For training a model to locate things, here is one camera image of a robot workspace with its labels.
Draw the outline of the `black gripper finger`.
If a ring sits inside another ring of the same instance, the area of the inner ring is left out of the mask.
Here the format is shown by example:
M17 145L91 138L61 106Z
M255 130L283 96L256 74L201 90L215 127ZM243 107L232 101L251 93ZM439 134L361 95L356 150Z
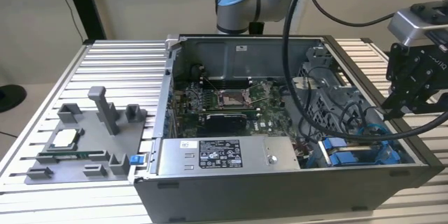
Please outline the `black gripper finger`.
M381 108L385 110L384 118L401 118L397 116L397 93L408 91L404 84L407 74L409 73L405 66L409 62L409 48L400 43L393 43L388 55L388 67L385 78L391 82L389 96L383 102Z
M437 112L447 112L447 91L440 94L435 103L428 103L427 100L435 94L431 92L412 93L411 91L397 93L397 116L405 114L428 114Z

